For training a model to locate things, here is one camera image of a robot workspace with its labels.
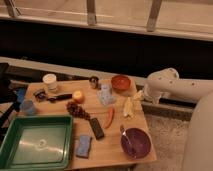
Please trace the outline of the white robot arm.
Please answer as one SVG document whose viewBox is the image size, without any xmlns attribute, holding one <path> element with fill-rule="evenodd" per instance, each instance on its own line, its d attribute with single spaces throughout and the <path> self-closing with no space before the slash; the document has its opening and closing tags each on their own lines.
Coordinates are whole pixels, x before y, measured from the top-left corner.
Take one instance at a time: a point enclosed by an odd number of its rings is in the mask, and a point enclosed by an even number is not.
<svg viewBox="0 0 213 171">
<path fill-rule="evenodd" d="M 146 100 L 158 104 L 163 93 L 196 102 L 182 171 L 213 171 L 213 80 L 181 79 L 174 68 L 151 73 L 143 88 Z"/>
</svg>

